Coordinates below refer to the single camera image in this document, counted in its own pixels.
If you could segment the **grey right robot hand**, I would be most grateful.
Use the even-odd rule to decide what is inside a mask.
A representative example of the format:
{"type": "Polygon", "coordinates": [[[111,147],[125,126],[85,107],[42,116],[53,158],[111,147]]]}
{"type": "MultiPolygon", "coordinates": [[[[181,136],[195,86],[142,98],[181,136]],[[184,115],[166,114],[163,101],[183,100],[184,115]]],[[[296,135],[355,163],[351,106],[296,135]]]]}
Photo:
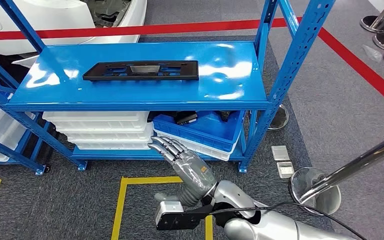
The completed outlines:
{"type": "Polygon", "coordinates": [[[165,136],[152,136],[151,139],[152,143],[149,143],[148,147],[161,154],[183,181],[183,187],[177,195],[166,196],[157,193],[156,200],[179,201],[184,206],[192,207],[217,185],[218,181],[212,170],[194,151],[165,136]]]}

